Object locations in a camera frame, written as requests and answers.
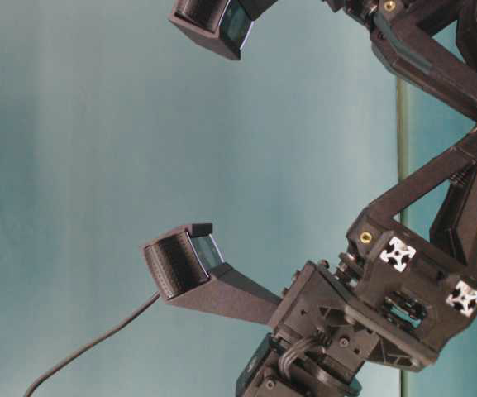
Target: wall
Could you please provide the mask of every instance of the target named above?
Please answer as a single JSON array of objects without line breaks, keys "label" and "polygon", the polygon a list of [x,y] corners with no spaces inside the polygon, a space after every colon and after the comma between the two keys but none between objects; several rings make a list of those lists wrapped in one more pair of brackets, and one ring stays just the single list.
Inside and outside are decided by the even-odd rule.
[{"label": "wall", "polygon": [[[396,182],[394,78],[362,27],[280,2],[233,64],[171,7],[0,0],[0,396],[154,292],[146,240],[213,221],[226,259],[280,292],[307,259],[336,263]],[[232,395],[267,331],[157,304],[37,395]],[[360,381],[398,396],[395,370]]]}]

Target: screw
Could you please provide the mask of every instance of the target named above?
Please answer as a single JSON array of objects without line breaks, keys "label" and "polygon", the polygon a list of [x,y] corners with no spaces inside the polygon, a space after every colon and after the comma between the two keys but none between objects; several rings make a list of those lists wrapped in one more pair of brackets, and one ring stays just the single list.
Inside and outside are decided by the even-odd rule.
[{"label": "screw", "polygon": [[347,347],[348,345],[350,345],[351,341],[348,337],[342,337],[341,339],[339,339],[339,346],[341,347]]},{"label": "screw", "polygon": [[385,7],[385,11],[392,12],[396,9],[396,2],[393,0],[385,2],[384,7]]},{"label": "screw", "polygon": [[363,244],[370,244],[370,242],[372,242],[372,234],[369,232],[362,232],[360,240]]}]

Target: brass screw insert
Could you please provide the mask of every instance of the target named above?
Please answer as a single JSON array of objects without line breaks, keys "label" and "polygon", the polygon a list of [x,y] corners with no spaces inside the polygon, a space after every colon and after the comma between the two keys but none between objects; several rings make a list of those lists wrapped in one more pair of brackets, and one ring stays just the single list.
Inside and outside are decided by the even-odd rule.
[{"label": "brass screw insert", "polygon": [[387,12],[392,12],[396,9],[396,2],[393,0],[390,0],[389,2],[385,2],[385,11]]},{"label": "brass screw insert", "polygon": [[372,242],[372,235],[369,232],[362,232],[360,240],[363,244],[370,244]]}]

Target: bolt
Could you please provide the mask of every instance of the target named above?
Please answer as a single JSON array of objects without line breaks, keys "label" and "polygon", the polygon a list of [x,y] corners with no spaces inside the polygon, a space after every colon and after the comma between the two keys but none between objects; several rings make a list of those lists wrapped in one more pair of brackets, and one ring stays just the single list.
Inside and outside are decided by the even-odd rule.
[{"label": "bolt", "polygon": [[267,382],[265,382],[265,388],[267,390],[272,390],[274,389],[274,381],[269,379]]},{"label": "bolt", "polygon": [[351,344],[351,341],[348,337],[342,337],[339,339],[339,346],[341,347],[348,347]]},{"label": "bolt", "polygon": [[385,2],[384,7],[385,7],[385,11],[392,12],[396,9],[396,2],[393,0]]},{"label": "bolt", "polygon": [[360,236],[360,240],[363,244],[370,244],[372,242],[372,234],[369,232],[362,232]]}]

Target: blue-green background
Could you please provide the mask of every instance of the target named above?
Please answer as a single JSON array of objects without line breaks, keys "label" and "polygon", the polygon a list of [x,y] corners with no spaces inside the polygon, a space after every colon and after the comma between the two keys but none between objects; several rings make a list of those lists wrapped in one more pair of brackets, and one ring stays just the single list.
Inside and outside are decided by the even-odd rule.
[{"label": "blue-green background", "polygon": [[[436,38],[460,57],[455,25]],[[400,159],[408,174],[461,139],[474,123],[420,90],[403,86]],[[429,227],[445,197],[443,184],[415,203],[404,214],[409,227],[428,237]],[[477,319],[465,332],[450,340],[434,366],[404,377],[404,397],[477,396]]]},{"label": "blue-green background", "polygon": [[[0,0],[0,396],[155,291],[138,246],[213,221],[274,292],[337,262],[397,178],[395,81],[364,28],[279,2],[244,60],[199,49],[171,0]],[[157,304],[39,396],[223,396],[267,328]],[[368,365],[363,396],[396,397]]]}]

